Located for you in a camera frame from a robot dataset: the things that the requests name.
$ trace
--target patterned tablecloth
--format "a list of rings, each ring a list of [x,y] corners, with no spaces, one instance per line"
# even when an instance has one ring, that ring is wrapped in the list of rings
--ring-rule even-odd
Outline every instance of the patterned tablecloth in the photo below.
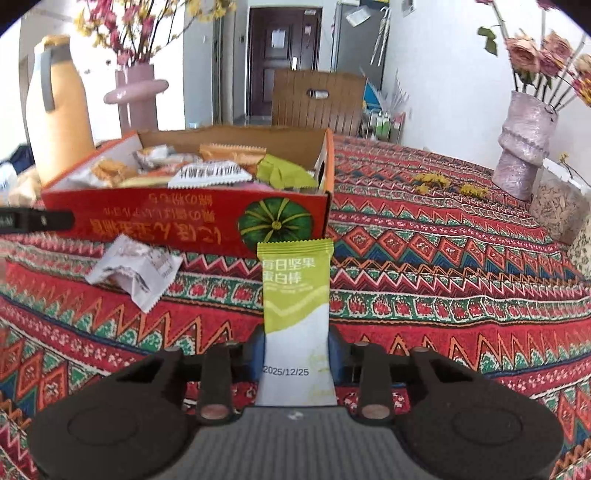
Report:
[[[591,299],[560,247],[486,168],[350,138],[337,137],[335,149],[332,322],[347,340],[392,353],[427,345],[543,403],[564,429],[554,475],[589,478]],[[487,187],[489,199],[414,193],[413,176],[431,171]],[[9,255],[0,288],[2,479],[36,477],[27,426],[48,404],[149,352],[201,353],[246,339],[262,321],[255,260],[185,253],[146,315],[128,295],[85,283],[104,249],[46,234],[0,239]],[[191,385],[188,405],[196,393]],[[338,393],[356,407],[353,390]],[[255,394],[237,385],[236,405]],[[394,397],[408,408],[404,391]]]

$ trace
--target pink vase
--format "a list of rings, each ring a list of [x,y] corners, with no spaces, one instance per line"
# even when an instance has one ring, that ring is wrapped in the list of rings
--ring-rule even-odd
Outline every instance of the pink vase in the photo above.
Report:
[[[548,156],[558,114],[532,95],[512,92],[499,137],[503,153],[492,176],[495,185],[519,200],[531,200],[535,177]]]
[[[168,88],[168,82],[154,79],[154,66],[138,63],[124,67],[115,72],[115,84],[104,101],[119,106],[121,135],[130,130],[157,130],[156,95]]]

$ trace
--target yellow-green snack wrapper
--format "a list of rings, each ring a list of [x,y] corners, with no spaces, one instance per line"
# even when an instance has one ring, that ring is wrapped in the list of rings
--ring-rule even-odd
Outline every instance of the yellow-green snack wrapper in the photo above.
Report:
[[[258,244],[265,363],[257,405],[336,405],[328,357],[331,239]]]
[[[318,188],[318,183],[299,165],[274,155],[265,155],[258,164],[256,179],[274,189]]]

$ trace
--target doorframe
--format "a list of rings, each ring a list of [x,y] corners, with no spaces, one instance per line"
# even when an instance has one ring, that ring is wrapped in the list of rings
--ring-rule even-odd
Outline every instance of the doorframe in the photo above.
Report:
[[[256,5],[254,7],[248,7],[248,17],[246,21],[247,31],[246,31],[246,82],[245,82],[245,112],[246,116],[249,117],[251,114],[251,67],[252,67],[252,10],[255,9],[262,9],[262,8],[289,8],[292,10],[316,10],[317,11],[317,20],[318,20],[318,34],[316,35],[316,42],[314,43],[314,57],[312,59],[312,70],[318,70],[318,60],[320,57],[320,40],[322,37],[322,7],[315,7],[312,5],[309,6],[300,6],[300,5]]]

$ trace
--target chair backrest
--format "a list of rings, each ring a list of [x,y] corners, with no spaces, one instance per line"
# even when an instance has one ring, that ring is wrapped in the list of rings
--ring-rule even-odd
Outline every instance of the chair backrest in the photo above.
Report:
[[[365,83],[349,73],[276,70],[271,123],[357,135]]]

